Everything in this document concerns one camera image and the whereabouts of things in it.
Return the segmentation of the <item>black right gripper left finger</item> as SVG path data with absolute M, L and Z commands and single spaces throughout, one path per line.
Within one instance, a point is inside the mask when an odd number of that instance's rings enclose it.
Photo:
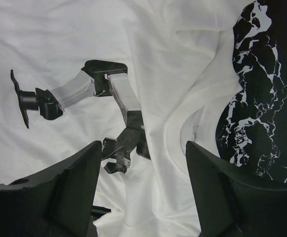
M 94 141 L 63 161 L 0 184 L 0 237 L 95 237 L 92 207 L 101 163 Z

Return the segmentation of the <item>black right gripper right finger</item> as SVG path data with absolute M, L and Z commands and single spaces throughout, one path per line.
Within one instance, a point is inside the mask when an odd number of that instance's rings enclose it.
M 287 237 L 287 184 L 189 141 L 186 161 L 202 237 Z

